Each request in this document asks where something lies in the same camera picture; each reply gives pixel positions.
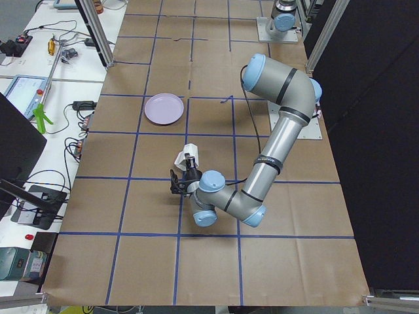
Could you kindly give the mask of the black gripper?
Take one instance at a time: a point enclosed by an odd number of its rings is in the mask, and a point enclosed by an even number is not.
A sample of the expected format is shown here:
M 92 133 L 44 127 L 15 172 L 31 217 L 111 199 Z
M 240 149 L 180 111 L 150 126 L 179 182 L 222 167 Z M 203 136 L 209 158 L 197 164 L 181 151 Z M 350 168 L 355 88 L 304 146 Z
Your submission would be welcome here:
M 195 166 L 192 158 L 187 160 L 185 181 L 187 182 L 187 193 L 193 193 L 199 187 L 200 171 Z

